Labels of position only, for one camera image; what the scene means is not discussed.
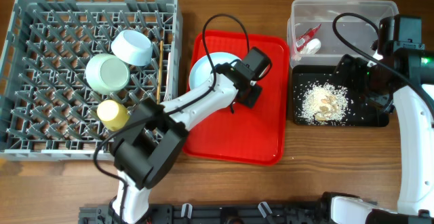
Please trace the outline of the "wooden chopstick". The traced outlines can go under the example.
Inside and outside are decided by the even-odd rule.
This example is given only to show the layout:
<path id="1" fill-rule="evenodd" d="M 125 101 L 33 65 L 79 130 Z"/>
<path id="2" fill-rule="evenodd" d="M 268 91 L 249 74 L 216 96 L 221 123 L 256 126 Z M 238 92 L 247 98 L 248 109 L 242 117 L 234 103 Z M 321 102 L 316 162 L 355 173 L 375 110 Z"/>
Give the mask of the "wooden chopstick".
<path id="1" fill-rule="evenodd" d="M 161 102 L 161 87 L 162 87 L 162 73 L 163 73 L 163 40 L 160 41 L 159 45 L 159 70 L 157 76 L 157 104 Z"/>

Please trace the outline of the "rice and food scraps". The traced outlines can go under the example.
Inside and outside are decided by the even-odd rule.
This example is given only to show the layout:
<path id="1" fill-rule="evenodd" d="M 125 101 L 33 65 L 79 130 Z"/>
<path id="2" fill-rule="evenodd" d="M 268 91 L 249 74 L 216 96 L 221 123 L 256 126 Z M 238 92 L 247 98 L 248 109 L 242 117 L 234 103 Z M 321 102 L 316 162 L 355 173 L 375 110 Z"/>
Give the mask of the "rice and food scraps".
<path id="1" fill-rule="evenodd" d="M 296 115 L 310 125 L 342 122 L 349 112 L 348 93 L 347 88 L 328 82 L 303 85 L 302 94 L 296 97 L 301 102 Z"/>

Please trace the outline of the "small light blue bowl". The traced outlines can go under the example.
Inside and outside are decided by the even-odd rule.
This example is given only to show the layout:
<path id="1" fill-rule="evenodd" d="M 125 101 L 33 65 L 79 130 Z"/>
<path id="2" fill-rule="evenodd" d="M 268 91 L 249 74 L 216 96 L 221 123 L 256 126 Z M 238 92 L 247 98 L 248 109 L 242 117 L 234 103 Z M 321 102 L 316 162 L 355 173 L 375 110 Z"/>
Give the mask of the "small light blue bowl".
<path id="1" fill-rule="evenodd" d="M 111 49 L 116 57 L 127 64 L 145 67 L 151 63 L 152 42 L 138 31 L 121 31 L 113 40 Z"/>

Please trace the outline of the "white paper napkin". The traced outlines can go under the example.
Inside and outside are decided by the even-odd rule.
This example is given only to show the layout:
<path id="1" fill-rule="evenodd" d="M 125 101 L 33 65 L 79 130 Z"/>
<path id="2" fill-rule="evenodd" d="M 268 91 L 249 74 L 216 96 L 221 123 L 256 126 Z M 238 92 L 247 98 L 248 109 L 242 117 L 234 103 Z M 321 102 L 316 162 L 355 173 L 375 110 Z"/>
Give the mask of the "white paper napkin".
<path id="1" fill-rule="evenodd" d="M 319 39 L 310 40 L 300 51 L 301 54 L 316 54 L 321 48 Z"/>

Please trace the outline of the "red snack wrapper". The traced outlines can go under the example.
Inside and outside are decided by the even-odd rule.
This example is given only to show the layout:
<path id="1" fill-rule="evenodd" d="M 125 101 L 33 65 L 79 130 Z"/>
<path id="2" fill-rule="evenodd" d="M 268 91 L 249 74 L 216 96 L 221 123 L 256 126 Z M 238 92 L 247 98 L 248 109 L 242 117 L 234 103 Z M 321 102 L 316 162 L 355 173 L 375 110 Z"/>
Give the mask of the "red snack wrapper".
<path id="1" fill-rule="evenodd" d="M 321 24 L 318 24 L 317 26 L 313 28 L 309 28 L 304 34 L 296 38 L 296 50 L 298 52 L 301 52 L 301 50 L 307 45 L 308 42 L 310 42 L 318 30 L 321 28 Z"/>

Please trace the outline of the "white plastic fork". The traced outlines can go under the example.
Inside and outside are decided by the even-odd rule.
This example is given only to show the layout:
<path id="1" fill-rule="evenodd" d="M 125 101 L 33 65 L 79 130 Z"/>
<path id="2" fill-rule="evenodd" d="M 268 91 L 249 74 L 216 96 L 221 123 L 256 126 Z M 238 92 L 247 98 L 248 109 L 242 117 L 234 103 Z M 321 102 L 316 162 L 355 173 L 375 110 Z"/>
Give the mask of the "white plastic fork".
<path id="1" fill-rule="evenodd" d="M 171 74 L 172 74 L 172 61 L 171 61 L 172 55 L 169 52 L 168 53 L 168 58 L 167 58 L 167 75 L 166 75 L 166 89 L 165 89 L 165 96 L 163 97 L 164 101 L 169 100 L 172 97 L 171 94 L 171 89 L 172 89 L 172 85 L 171 85 Z"/>

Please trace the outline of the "large light blue plate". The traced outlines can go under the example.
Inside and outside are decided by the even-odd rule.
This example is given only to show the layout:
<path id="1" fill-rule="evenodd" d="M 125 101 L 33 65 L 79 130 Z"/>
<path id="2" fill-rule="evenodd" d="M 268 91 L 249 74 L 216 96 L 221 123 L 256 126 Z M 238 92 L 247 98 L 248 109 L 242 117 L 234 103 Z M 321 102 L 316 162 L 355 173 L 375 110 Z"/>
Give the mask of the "large light blue plate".
<path id="1" fill-rule="evenodd" d="M 224 74 L 216 73 L 216 77 L 214 77 L 214 72 L 206 55 L 193 65 L 189 75 L 189 87 L 192 92 L 198 90 L 200 96 L 211 90 L 206 96 L 187 107 L 192 111 L 201 110 L 213 113 L 233 103 L 238 93 L 233 82 Z"/>

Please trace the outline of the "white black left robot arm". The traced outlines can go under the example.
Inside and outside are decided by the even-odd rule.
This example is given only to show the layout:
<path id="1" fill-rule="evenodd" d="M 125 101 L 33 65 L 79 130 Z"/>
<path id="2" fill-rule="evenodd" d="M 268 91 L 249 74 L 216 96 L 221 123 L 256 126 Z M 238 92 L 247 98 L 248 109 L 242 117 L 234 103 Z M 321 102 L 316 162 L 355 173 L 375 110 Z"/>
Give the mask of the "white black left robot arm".
<path id="1" fill-rule="evenodd" d="M 110 153 L 120 189 L 112 203 L 119 223 L 137 223 L 149 210 L 151 189 L 171 170 L 189 132 L 234 102 L 252 108 L 269 64 L 240 60 L 212 66 L 200 86 L 173 100 L 140 103 L 122 129 L 111 134 Z"/>

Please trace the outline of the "yellow plastic cup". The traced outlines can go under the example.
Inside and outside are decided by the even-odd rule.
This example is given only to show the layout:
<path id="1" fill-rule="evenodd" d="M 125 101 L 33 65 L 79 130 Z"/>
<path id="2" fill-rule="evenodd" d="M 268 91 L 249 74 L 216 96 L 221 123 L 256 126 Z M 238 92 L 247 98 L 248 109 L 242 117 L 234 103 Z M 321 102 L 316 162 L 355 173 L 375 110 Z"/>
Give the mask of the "yellow plastic cup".
<path id="1" fill-rule="evenodd" d="M 114 100 L 101 102 L 97 107 L 97 116 L 104 127 L 113 132 L 122 129 L 130 118 L 128 110 Z"/>

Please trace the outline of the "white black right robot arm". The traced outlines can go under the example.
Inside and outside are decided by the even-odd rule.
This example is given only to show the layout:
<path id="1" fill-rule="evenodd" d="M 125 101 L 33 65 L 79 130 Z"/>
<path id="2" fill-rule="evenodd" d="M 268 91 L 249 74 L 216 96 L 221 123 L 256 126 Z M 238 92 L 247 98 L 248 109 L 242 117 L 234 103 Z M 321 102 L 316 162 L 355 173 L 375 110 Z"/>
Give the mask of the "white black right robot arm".
<path id="1" fill-rule="evenodd" d="M 401 187 L 397 210 L 352 195 L 325 193 L 320 218 L 332 223 L 432 223 L 433 55 L 400 49 L 374 66 L 345 55 L 334 76 L 359 94 L 392 96 L 400 130 Z"/>

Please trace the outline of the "green saucer bowl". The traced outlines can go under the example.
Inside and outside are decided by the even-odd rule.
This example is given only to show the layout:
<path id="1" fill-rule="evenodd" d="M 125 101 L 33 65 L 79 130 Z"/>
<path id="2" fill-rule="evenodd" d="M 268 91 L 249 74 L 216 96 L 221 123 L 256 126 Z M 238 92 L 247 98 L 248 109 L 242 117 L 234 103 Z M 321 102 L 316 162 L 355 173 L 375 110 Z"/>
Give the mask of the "green saucer bowl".
<path id="1" fill-rule="evenodd" d="M 109 95 L 126 87 L 130 80 L 130 70 L 115 55 L 97 54 L 87 63 L 85 78 L 93 91 Z"/>

